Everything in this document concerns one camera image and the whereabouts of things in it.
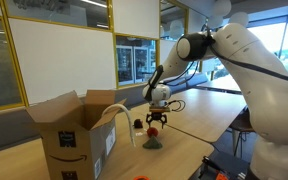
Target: tabletop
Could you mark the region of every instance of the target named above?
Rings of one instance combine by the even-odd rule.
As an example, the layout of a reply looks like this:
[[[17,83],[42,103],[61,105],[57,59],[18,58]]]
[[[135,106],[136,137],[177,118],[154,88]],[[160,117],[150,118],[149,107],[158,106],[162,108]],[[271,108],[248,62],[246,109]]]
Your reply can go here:
[[[143,119],[145,112],[130,111],[133,119]],[[189,179],[202,165],[204,156],[209,156],[214,148],[210,144],[189,136],[171,127],[155,126],[161,149],[145,149],[142,145],[149,140],[146,134],[147,124],[143,129],[135,129],[136,147],[128,136],[126,115],[116,116],[117,140],[100,174],[100,180],[129,179],[146,176],[156,179]]]
[[[183,100],[186,105],[180,112],[165,113],[166,125],[209,143],[216,142],[246,106],[241,95],[195,88],[172,95],[172,100]],[[144,104],[132,111],[149,113],[148,109]]]
[[[132,119],[146,116],[131,112]],[[135,132],[136,147],[130,140],[127,116],[116,115],[116,144],[102,169],[99,179],[130,179],[144,175],[154,179],[188,179],[201,166],[203,156],[214,148],[199,139],[170,127],[159,130],[161,149],[144,149],[149,140],[145,129]],[[41,139],[0,151],[0,179],[50,180]]]
[[[241,90],[232,76],[224,76],[212,81],[196,85],[198,89],[217,90],[229,93],[241,93]]]
[[[49,180],[41,139],[0,151],[0,179]]]

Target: box flap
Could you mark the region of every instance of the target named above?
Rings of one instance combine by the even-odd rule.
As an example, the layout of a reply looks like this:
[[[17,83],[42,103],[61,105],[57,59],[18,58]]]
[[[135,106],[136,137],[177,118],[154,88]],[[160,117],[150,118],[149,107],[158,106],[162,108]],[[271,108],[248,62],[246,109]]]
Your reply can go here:
[[[124,99],[124,100],[122,100],[122,101],[120,101],[120,102],[118,102],[116,104],[122,104],[123,105],[125,103],[125,101],[126,101],[126,99]],[[104,125],[106,123],[111,122],[112,119],[115,117],[115,115],[118,113],[119,110],[121,110],[121,108],[119,108],[119,107],[116,107],[116,108],[114,107],[114,108],[108,110],[102,116],[102,118],[92,127],[92,129],[97,128],[99,126],[102,126],[102,125]]]
[[[85,104],[107,104],[115,103],[114,90],[87,90]]]
[[[74,121],[81,125],[84,119],[83,104],[75,91],[28,107],[26,111],[35,122]]]

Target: red object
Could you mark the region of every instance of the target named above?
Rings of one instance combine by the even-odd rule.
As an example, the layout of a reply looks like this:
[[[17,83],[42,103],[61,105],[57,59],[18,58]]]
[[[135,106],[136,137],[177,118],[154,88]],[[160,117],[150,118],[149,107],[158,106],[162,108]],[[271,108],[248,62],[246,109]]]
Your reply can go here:
[[[158,130],[155,127],[148,128],[146,132],[147,132],[148,137],[151,137],[152,135],[157,137],[158,135]]]
[[[134,180],[150,180],[150,179],[146,176],[137,176],[134,178]]]

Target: amazon logo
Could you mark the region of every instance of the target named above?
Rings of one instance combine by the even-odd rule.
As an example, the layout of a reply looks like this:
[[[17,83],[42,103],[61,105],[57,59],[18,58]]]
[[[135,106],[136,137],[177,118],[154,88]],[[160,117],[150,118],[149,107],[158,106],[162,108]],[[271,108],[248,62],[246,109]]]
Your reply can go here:
[[[76,147],[74,131],[59,131],[58,138],[60,147]]]
[[[49,155],[51,158],[58,160],[58,161],[62,161],[62,162],[77,162],[77,161],[86,161],[87,159],[87,155],[80,155],[80,157],[76,158],[76,159],[63,159],[63,158],[58,158],[52,155]]]

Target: robotic arm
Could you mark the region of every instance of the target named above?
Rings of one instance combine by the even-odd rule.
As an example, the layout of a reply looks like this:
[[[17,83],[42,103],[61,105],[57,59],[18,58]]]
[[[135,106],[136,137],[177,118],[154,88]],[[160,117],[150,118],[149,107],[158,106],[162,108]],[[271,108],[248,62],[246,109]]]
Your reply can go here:
[[[288,72],[255,35],[239,24],[228,24],[214,35],[206,32],[181,37],[143,90],[150,111],[160,115],[167,111],[160,107],[171,93],[159,84],[160,80],[180,74],[189,61],[215,56],[239,85],[251,124],[259,135],[250,171],[261,180],[288,179]]]

